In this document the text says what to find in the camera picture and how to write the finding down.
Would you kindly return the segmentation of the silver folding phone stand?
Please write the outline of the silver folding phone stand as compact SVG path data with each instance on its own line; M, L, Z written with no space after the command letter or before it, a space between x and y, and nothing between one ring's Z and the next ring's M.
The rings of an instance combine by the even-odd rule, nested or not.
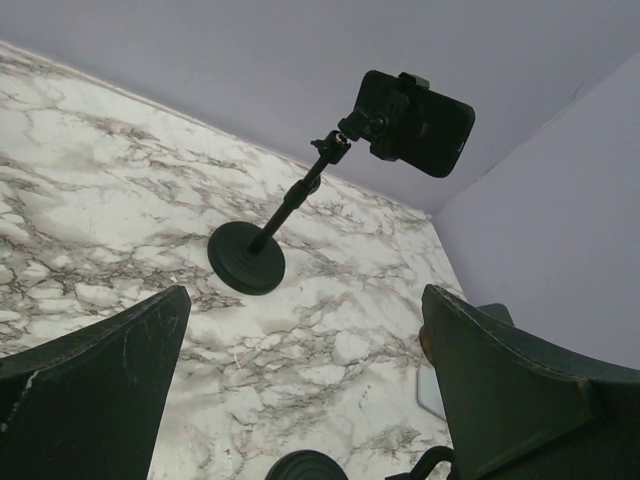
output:
M416 398L421 408L443 421L446 420L444 404L433 367L421 365L417 370Z

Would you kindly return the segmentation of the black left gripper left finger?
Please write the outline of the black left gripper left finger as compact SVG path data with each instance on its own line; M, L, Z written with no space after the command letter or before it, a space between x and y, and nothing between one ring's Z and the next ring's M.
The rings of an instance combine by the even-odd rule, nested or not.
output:
M2 358L2 478L146 478L190 310L172 286Z

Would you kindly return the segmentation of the brown round base phone stand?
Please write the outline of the brown round base phone stand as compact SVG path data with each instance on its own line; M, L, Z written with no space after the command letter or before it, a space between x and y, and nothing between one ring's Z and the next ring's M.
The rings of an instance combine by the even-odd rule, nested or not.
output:
M507 307L501 303L492 303L479 306L478 309L484 314L494 318L495 320L513 326L514 321Z

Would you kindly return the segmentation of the short black phone stand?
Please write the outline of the short black phone stand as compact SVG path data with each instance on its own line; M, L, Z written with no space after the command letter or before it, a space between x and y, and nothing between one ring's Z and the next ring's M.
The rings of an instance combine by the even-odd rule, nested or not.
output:
M440 463L450 465L447 479L460 478L454 451L449 447L436 446L428 449L411 470L387 476L387 479L428 479ZM342 466L325 453L307 449L281 457L269 469L265 480L348 480L348 476Z

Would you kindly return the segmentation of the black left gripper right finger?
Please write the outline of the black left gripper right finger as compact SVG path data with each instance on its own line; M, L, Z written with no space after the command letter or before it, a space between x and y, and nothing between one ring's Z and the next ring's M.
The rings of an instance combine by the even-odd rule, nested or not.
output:
M554 345L436 285L422 313L456 478L638 478L637 370Z

